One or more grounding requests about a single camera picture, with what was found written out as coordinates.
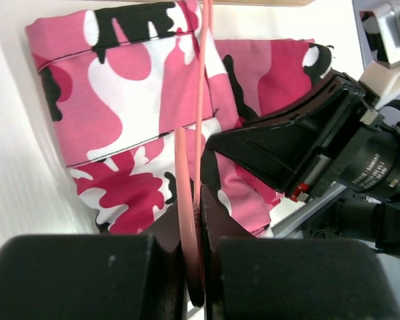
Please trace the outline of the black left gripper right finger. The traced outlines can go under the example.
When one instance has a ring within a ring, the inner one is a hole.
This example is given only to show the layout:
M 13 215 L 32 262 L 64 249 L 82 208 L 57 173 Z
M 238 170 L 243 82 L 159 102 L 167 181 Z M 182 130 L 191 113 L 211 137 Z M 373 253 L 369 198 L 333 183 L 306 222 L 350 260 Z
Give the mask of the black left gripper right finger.
M 254 237 L 206 186 L 200 212 L 207 319 L 400 319 L 368 246 Z

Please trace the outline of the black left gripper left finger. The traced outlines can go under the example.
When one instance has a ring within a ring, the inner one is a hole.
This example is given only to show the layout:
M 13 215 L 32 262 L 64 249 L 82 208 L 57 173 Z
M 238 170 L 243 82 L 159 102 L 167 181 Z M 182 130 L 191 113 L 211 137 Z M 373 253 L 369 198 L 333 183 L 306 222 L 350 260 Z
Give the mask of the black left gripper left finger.
M 139 235 L 24 235 L 0 248 L 0 319 L 184 319 L 177 207 Z

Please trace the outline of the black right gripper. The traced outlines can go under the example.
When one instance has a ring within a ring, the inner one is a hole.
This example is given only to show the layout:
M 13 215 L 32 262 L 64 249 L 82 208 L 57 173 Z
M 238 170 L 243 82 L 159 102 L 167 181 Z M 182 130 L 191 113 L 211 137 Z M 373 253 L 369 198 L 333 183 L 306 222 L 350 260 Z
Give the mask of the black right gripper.
M 307 192 L 323 174 L 321 121 L 268 121 L 294 113 L 328 95 L 339 71 L 288 106 L 209 138 L 216 151 L 281 193 Z M 400 100 L 385 105 L 400 112 Z M 378 253 L 400 257 L 400 121 L 382 123 L 338 177 L 347 190 L 301 224 L 308 239 L 370 241 Z

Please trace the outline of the pink wire clothes hanger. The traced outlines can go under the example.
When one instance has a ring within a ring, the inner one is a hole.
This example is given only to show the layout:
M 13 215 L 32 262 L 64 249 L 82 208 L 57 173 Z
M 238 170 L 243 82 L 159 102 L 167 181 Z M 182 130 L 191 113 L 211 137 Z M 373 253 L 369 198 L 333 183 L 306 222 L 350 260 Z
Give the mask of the pink wire clothes hanger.
M 195 120 L 195 174 L 190 184 L 185 129 L 175 130 L 175 178 L 181 248 L 189 298 L 195 307 L 205 302 L 201 248 L 201 142 L 207 34 L 213 27 L 213 2 L 204 1 L 199 45 L 199 71 Z

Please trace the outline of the pink camouflage trousers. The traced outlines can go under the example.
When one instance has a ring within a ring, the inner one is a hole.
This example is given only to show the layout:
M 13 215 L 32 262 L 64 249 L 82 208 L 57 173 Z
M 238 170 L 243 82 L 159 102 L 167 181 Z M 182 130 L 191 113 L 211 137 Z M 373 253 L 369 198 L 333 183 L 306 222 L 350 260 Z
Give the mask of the pink camouflage trousers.
M 206 10 L 167 1 L 82 10 L 26 28 L 60 152 L 100 232 L 140 233 L 176 199 L 174 132 L 186 128 L 195 170 L 202 138 L 279 111 L 331 70 L 313 40 L 215 40 Z

